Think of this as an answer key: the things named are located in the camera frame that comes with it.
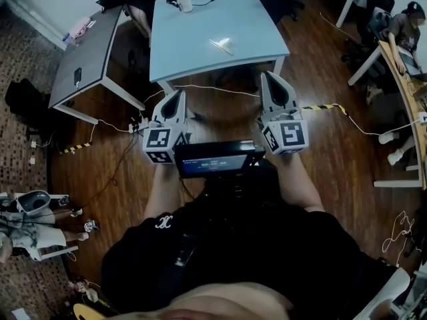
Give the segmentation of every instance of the yellow and black tape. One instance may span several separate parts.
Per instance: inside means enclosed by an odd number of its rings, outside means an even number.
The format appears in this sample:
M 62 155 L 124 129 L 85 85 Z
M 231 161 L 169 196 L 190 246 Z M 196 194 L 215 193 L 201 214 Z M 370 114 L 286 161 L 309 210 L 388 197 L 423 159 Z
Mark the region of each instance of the yellow and black tape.
M 59 151 L 59 154 L 67 154 L 67 153 L 73 153 L 78 149 L 82 149 L 82 148 L 86 148 L 86 147 L 90 147 L 92 146 L 92 142 L 88 142 L 88 143 L 84 143 L 82 145 L 76 145 L 76 146 L 72 146 L 70 148 L 64 149 L 63 151 Z
M 342 111 L 342 113 L 345 116 L 349 116 L 347 111 L 344 109 L 344 107 L 342 105 L 339 105 L 337 103 L 333 103 L 333 104 L 320 104 L 320 105 L 310 105 L 309 107 L 300 107 L 301 110 L 325 110 L 325 109 L 332 109 L 332 108 L 340 108 L 340 110 Z

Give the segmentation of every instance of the wood paneling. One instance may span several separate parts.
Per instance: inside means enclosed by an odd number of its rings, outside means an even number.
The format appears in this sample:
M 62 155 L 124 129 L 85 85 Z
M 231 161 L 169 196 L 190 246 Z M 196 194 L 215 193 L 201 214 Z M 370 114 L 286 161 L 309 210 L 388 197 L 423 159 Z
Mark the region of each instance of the wood paneling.
M 339 9 L 332 9 L 326 0 L 305 2 L 306 9 L 299 12 L 299 22 L 285 17 L 278 25 L 291 52 L 285 60 L 282 77 L 294 86 L 301 106 L 339 103 L 366 131 L 387 130 L 375 126 L 375 116 L 372 115 L 372 108 L 368 108 L 364 102 L 364 93 L 359 88 L 347 86 L 352 72 L 340 61 L 346 36 L 319 15 L 322 12 L 334 22 Z M 356 35 L 354 25 L 344 25 L 344 30 Z M 272 68 L 270 64 L 261 67 Z M 217 76 L 218 73 L 194 75 L 176 83 L 213 85 Z M 142 101 L 160 89 L 138 80 L 132 83 L 132 79 L 128 79 L 128 82 L 138 88 L 134 90 Z M 236 84 L 230 87 L 239 89 Z M 260 110 L 258 98 L 211 89 L 188 88 L 186 91 L 189 107 L 205 119 L 191 125 L 197 141 L 258 138 L 254 124 Z M 149 115 L 160 96 L 147 102 L 146 115 Z M 129 117 L 135 115 L 132 107 L 101 88 L 78 97 L 76 107 L 85 109 L 92 116 L 105 118 L 122 129 L 127 128 Z M 387 108 L 387 102 L 380 107 L 384 110 Z M 385 254 L 381 250 L 382 242 L 390 236 L 393 220 L 399 212 L 406 210 L 410 217 L 413 216 L 420 203 L 420 190 L 375 189 L 372 182 L 402 174 L 402 166 L 390 167 L 386 159 L 399 143 L 379 145 L 376 137 L 363 135 L 338 109 L 305 111 L 304 117 L 309 124 L 310 147 L 302 153 L 302 159 L 320 191 L 326 210 L 338 218 L 362 250 L 394 263 L 403 239 L 394 243 Z M 75 143 L 82 143 L 89 139 L 91 125 L 80 121 L 77 123 L 74 140 Z M 74 155 L 54 154 L 51 166 L 54 192 L 69 193 L 77 204 L 86 204 L 113 175 L 121 153 L 131 138 L 129 134 L 118 133 L 100 124 L 93 134 L 92 147 Z M 77 262 L 69 262 L 73 272 L 91 281 L 99 281 L 99 268 L 105 252 L 128 227 L 140 223 L 152 177 L 153 167 L 141 152 L 139 138 L 138 144 L 125 156 L 115 183 L 110 183 L 85 208 L 82 221 L 97 219 L 101 232 L 92 233 L 88 241 L 80 244 L 80 250 L 76 253 Z M 185 183 L 193 194 L 197 194 L 202 187 L 200 180 Z M 181 193 L 181 198 L 184 200 L 184 193 Z M 400 260 L 401 266 L 408 271 L 414 269 L 416 262 L 417 253 L 410 259 L 402 257 Z

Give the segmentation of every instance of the black t-shirt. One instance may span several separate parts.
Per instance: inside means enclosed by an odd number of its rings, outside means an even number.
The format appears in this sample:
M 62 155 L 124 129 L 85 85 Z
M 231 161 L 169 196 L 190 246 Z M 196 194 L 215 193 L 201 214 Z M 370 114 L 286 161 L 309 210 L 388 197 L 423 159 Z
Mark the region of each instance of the black t-shirt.
M 298 318 L 336 319 L 347 307 L 362 253 L 331 214 L 277 199 L 199 197 L 165 216 L 128 229 L 104 257 L 102 290 L 120 312 L 159 309 L 200 285 L 236 282 L 275 289 Z M 183 234 L 197 234 L 195 249 L 173 293 L 159 303 L 153 296 L 182 250 Z

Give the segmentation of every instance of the handheld display screen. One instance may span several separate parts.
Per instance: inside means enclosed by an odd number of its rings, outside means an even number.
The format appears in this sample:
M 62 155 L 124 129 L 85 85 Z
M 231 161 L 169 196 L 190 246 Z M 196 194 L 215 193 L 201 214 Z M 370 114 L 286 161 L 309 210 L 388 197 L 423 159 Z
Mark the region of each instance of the handheld display screen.
M 247 155 L 231 155 L 183 160 L 182 169 L 187 174 L 233 171 L 241 169 L 247 157 Z

